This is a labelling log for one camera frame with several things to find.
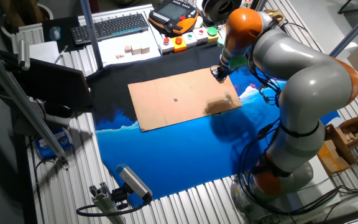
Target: floor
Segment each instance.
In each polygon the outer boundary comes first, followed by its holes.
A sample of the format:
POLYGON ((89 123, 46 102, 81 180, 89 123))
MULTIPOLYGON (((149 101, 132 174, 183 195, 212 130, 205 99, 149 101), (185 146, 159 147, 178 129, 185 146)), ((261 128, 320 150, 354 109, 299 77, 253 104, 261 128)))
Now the floor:
MULTIPOLYGON (((329 54, 358 23, 358 12, 348 12, 342 15, 337 13, 345 1, 346 0, 290 0, 326 54, 329 54)), ((346 7, 346 9, 356 8, 358 8, 358 0, 353 0, 346 7)), ((356 37, 337 58, 349 63, 347 57, 357 46, 358 37, 356 37)))

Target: blue cloth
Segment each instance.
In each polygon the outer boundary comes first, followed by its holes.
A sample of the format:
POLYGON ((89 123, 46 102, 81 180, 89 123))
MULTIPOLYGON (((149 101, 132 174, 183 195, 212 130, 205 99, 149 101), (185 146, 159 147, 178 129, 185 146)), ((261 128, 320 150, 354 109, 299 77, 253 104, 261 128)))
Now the blue cloth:
MULTIPOLYGON (((257 90, 260 83, 247 68, 234 72, 230 79, 240 96, 241 108, 144 133, 137 122, 128 125, 130 121, 123 115, 113 123, 100 122, 96 130, 104 130, 96 131, 96 136, 101 158, 117 182, 123 184, 116 167, 127 164, 158 199, 236 174, 244 146, 279 117, 279 110, 266 104, 257 90)), ((285 82, 278 83, 284 87, 285 82)), ((264 90, 264 94, 275 95, 271 89, 264 90)), ((339 117, 337 112, 323 120, 334 117, 339 117)), ((249 160, 263 152, 270 138, 271 135, 252 148, 249 160)), ((247 169, 256 162, 248 163, 247 169)), ((135 206, 142 203, 135 194, 129 201, 135 206)))

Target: red button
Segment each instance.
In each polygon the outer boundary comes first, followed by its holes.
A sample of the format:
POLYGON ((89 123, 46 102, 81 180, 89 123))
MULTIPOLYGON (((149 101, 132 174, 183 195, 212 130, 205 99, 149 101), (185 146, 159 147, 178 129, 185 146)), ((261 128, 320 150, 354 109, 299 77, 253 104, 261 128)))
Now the red button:
POLYGON ((175 40, 175 43, 177 45, 181 45, 181 38, 180 37, 177 37, 177 39, 175 40))
POLYGON ((168 38, 168 37, 164 38, 164 44, 165 44, 165 45, 168 45, 168 44, 169 44, 169 38, 168 38))

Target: green object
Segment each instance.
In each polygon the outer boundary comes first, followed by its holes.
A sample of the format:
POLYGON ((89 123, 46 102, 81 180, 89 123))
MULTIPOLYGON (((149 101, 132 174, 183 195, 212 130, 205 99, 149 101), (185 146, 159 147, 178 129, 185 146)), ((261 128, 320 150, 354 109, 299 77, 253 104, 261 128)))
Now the green object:
POLYGON ((238 67, 242 67, 245 65, 248 65, 248 60, 246 57, 233 57, 230 59, 229 68, 233 69, 233 68, 238 68, 238 67))
POLYGON ((215 36, 218 33, 218 29, 215 27, 209 27, 207 33, 210 36, 215 36))

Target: keyboard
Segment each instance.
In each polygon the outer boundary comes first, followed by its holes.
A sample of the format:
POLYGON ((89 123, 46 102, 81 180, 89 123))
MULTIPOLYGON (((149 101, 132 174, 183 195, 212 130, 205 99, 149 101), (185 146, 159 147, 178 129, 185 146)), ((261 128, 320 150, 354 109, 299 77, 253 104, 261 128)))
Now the keyboard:
MULTIPOLYGON (((149 26, 147 25, 142 14, 123 16, 94 24, 98 40, 105 40, 122 35, 146 31, 148 27, 149 26)), ((74 27, 70 30, 74 38, 75 45, 82 45, 91 42, 86 26, 74 27)))

